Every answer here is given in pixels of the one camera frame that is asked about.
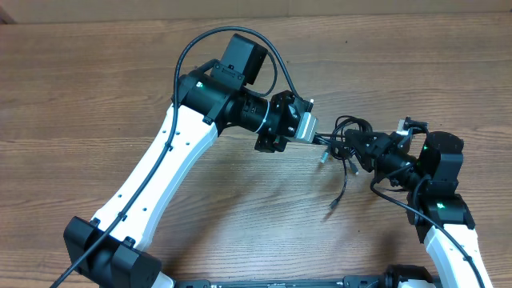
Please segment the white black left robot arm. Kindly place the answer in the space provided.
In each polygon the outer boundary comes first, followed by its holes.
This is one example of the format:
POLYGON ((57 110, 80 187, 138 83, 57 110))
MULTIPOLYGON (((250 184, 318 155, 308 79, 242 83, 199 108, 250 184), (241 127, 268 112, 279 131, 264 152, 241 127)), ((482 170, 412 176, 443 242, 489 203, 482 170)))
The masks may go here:
POLYGON ((256 134, 256 150, 270 153, 289 142, 312 143, 312 102, 293 86, 281 93, 250 89, 266 59, 276 74, 287 74, 276 47, 252 29, 231 31, 220 59, 174 74, 173 100, 160 131, 115 195, 92 219, 70 220, 63 237, 71 271, 101 287, 175 286, 148 248, 182 181, 220 133, 241 127, 256 134))

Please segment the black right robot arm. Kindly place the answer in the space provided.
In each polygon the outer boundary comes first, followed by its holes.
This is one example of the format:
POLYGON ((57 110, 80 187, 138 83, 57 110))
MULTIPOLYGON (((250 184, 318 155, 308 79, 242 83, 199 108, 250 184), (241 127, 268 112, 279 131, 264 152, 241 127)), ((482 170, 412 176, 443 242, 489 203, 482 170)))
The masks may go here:
POLYGON ((406 210, 418 240, 444 287, 490 287, 470 209, 457 193, 464 142, 457 136, 410 125, 392 134, 347 130, 345 144, 371 185, 389 180, 407 191, 407 201, 387 201, 406 210))

